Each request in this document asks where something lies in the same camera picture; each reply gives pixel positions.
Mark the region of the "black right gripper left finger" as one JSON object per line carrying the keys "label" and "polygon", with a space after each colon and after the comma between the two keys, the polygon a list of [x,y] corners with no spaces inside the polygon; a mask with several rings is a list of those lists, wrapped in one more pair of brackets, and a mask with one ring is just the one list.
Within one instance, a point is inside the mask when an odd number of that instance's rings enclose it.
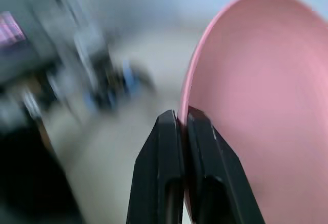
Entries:
{"label": "black right gripper left finger", "polygon": [[167,110],[136,158],[126,224],[182,224],[184,177],[179,124]]}

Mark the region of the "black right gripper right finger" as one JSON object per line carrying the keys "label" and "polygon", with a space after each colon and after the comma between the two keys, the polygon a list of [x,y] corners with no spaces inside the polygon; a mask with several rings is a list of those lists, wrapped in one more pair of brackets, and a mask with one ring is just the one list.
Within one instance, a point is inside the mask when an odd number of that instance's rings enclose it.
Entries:
{"label": "black right gripper right finger", "polygon": [[265,224],[238,156],[210,119],[190,108],[186,129],[193,224]]}

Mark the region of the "pink plate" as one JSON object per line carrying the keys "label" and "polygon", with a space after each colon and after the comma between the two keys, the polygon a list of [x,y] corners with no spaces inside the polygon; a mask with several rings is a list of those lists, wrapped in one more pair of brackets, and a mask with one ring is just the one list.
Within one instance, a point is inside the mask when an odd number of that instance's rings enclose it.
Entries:
{"label": "pink plate", "polygon": [[203,111],[266,224],[328,224],[328,25],[300,0],[235,0],[197,44],[178,118]]}

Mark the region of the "dark blurred furniture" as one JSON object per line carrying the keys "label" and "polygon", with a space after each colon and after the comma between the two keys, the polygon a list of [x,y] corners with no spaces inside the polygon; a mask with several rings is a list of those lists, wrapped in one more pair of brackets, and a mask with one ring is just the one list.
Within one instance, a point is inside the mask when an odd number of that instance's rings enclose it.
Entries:
{"label": "dark blurred furniture", "polygon": [[0,205],[24,224],[85,224],[38,127],[0,133]]}

